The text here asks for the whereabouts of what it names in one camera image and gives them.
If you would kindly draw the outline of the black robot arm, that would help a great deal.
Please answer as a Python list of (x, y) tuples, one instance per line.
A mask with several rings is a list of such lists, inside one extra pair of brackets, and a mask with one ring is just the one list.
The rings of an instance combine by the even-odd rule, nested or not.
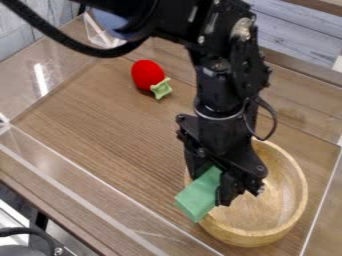
[(184, 46), (196, 77), (195, 114), (180, 114), (176, 122), (190, 176), (219, 168), (216, 205), (230, 205), (246, 192), (256, 195), (267, 167), (252, 140), (271, 70), (250, 5), (243, 0), (72, 1), (92, 9), (101, 27), (128, 46), (151, 36)]

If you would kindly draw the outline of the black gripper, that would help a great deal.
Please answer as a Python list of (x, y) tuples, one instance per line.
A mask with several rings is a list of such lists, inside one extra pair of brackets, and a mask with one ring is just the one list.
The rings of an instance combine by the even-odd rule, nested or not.
[(215, 205), (228, 207), (239, 195), (254, 196), (264, 188), (267, 167), (252, 147), (258, 107), (230, 113), (198, 113), (176, 116), (177, 139), (184, 146), (184, 159), (192, 180), (212, 167), (222, 173), (215, 191)]

